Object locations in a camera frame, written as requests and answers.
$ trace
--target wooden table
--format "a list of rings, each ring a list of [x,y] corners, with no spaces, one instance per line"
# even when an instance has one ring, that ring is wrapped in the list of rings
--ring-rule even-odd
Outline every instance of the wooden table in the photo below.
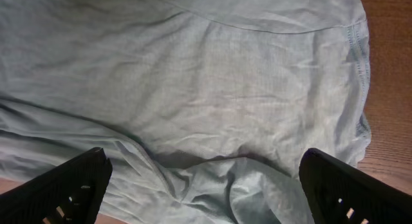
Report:
[[[362,0],[368,18],[372,142],[358,168],[412,195],[412,0]]]

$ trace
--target brown wooden surface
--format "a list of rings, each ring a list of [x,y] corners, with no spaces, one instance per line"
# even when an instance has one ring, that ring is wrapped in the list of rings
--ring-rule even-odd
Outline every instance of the brown wooden surface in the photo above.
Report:
[[[358,168],[412,194],[412,0],[362,3],[370,30],[365,113],[372,142]]]

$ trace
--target wrinkled fabric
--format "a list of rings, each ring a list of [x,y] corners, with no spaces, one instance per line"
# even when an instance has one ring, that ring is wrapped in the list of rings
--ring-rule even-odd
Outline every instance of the wrinkled fabric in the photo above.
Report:
[[[0,176],[103,147],[128,223],[313,223],[316,147],[370,142],[360,0],[0,0]]]

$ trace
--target garment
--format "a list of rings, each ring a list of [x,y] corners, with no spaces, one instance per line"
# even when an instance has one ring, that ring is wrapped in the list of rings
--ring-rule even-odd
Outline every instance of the garment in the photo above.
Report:
[[[312,223],[299,162],[370,142],[360,0],[0,0],[0,175],[95,146],[128,223]]]

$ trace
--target seam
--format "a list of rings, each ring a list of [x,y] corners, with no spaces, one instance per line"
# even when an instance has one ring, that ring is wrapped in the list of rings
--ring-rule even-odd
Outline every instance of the seam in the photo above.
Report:
[[[159,0],[159,1],[161,1],[161,2],[163,2],[163,3],[166,3],[166,4],[169,4],[169,5],[173,6],[173,7],[179,8],[179,9],[183,10],[184,12],[188,12],[188,13],[190,13],[190,14],[192,14],[192,15],[195,15],[196,17],[199,17],[199,18],[202,18],[202,19],[206,19],[206,20],[208,20],[208,21],[211,21],[211,22],[213,22],[213,23],[222,24],[222,25],[224,25],[224,26],[229,26],[229,27],[232,27],[232,28],[238,28],[238,29],[241,29],[241,30],[248,30],[248,31],[254,31],[254,32],[263,32],[263,33],[272,33],[272,34],[279,34],[279,35],[282,35],[282,34],[283,34],[283,35],[293,35],[293,34],[294,34],[294,35],[297,35],[297,34],[304,34],[304,33],[312,33],[312,32],[318,32],[318,31],[323,31],[323,30],[329,30],[329,29],[333,29],[333,28],[348,28],[348,27],[351,27],[351,26],[354,26],[354,25],[356,25],[356,24],[360,24],[360,23],[363,23],[363,22],[366,21],[366,19],[363,19],[363,20],[360,20],[360,21],[357,21],[357,22],[355,22],[355,23],[348,24],[348,25],[336,25],[336,26],[332,26],[332,27],[320,28],[320,29],[310,30],[310,31],[304,31],[304,32],[285,32],[285,33],[283,33],[283,32],[272,32],[272,31],[267,31],[267,30],[254,30],[254,29],[250,29],[250,28],[242,28],[242,27],[234,26],[233,24],[226,24],[226,23],[223,23],[223,22],[220,22],[220,21],[215,21],[215,20],[213,20],[213,19],[211,19],[211,18],[208,18],[208,17],[204,17],[204,16],[202,16],[202,15],[199,15],[199,14],[196,13],[196,12],[192,12],[192,11],[190,11],[190,10],[187,9],[187,8],[184,8],[184,7],[182,7],[182,6],[176,5],[176,4],[174,4],[174,3],[170,2],[170,1],[166,1],[166,0]]]

